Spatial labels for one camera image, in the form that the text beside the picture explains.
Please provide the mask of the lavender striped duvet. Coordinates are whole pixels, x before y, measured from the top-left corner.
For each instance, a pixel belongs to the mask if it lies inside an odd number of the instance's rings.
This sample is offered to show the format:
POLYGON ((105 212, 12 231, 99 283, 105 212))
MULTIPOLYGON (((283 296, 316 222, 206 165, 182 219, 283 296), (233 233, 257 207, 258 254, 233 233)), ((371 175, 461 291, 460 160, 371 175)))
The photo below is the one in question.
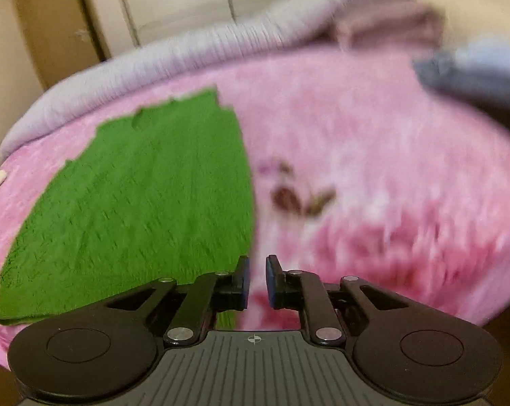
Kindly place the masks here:
POLYGON ((0 161, 19 147, 129 93, 222 62, 294 48, 362 5, 392 0, 277 0, 237 21, 190 30, 79 71, 44 92, 11 127, 0 161))

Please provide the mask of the mauve folded cloth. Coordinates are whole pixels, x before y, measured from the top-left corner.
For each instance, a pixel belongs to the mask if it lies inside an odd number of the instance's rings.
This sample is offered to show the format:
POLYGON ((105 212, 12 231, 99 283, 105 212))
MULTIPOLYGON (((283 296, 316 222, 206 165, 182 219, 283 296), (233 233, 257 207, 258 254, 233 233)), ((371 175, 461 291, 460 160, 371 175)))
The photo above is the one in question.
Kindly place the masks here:
POLYGON ((434 6, 415 0, 369 5, 334 19, 330 34, 342 48, 367 49, 392 44, 438 46, 444 15, 434 6))

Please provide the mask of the brown wooden door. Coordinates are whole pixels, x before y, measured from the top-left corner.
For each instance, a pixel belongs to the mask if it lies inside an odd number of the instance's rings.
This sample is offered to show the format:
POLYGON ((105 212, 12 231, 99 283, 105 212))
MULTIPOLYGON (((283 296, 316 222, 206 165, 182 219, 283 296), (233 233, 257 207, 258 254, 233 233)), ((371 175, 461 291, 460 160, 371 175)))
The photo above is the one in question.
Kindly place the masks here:
POLYGON ((85 0, 14 0, 45 89, 106 60, 85 0))

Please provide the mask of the green knitted sweater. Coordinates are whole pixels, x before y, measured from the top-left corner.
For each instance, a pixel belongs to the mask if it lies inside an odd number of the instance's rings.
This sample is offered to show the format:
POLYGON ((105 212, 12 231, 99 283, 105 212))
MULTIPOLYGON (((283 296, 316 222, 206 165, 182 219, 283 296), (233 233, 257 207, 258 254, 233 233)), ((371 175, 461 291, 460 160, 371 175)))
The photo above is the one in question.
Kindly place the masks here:
POLYGON ((141 108, 99 125, 36 201, 2 266, 0 324, 230 269, 254 232, 242 133, 217 91, 141 108))

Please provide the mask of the grey blue garment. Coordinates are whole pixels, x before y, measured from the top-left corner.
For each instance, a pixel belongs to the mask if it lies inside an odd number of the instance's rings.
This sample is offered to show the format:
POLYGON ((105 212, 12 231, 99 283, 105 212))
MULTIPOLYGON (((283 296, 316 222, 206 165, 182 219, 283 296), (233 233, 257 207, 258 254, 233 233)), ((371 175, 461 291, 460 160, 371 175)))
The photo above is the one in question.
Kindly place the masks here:
POLYGON ((487 38, 413 61, 426 89, 510 110, 510 41, 487 38))

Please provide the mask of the pink floral fleece blanket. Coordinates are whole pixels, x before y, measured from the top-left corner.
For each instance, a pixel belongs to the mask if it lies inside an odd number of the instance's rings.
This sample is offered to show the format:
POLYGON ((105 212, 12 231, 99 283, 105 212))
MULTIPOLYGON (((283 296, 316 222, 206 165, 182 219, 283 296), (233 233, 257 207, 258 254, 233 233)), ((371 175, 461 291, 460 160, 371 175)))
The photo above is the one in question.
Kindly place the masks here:
MULTIPOLYGON (((0 188, 0 270, 35 201, 102 122, 218 90, 253 171, 257 243, 242 329, 285 329, 264 260, 334 281, 357 275, 483 324, 510 304, 510 134, 426 92, 401 50, 310 46, 195 71, 129 93, 14 152, 0 188)), ((0 324, 0 365, 15 325, 0 324)))

